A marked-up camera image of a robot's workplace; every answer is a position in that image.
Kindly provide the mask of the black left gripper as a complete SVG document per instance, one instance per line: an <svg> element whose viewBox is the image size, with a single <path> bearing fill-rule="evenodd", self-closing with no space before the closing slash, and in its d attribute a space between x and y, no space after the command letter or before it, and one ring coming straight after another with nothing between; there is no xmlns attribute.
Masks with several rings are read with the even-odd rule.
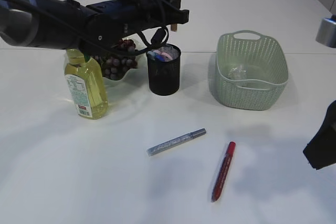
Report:
<svg viewBox="0 0 336 224"><path fill-rule="evenodd" d="M87 5L93 11L85 24L82 51L115 51L124 37L137 34L147 50L160 48L169 39L169 25L186 24L190 11L181 0L110 0Z"/></svg>

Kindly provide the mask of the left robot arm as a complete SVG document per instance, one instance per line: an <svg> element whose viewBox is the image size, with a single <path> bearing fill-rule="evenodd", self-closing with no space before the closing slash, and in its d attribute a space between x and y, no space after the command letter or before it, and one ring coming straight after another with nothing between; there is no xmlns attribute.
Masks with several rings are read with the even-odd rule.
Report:
<svg viewBox="0 0 336 224"><path fill-rule="evenodd" d="M114 52L124 37L142 37L157 48L168 25L186 24L190 12L181 0L109 0L83 6L77 0L1 0L1 39L11 46L79 49L89 55Z"/></svg>

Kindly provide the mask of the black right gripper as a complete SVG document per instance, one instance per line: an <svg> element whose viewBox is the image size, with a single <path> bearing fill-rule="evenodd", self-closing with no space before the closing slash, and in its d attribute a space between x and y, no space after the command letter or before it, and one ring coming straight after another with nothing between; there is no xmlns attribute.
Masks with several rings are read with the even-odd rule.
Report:
<svg viewBox="0 0 336 224"><path fill-rule="evenodd" d="M335 101L328 106L320 129L303 154L316 170L335 164Z"/></svg>

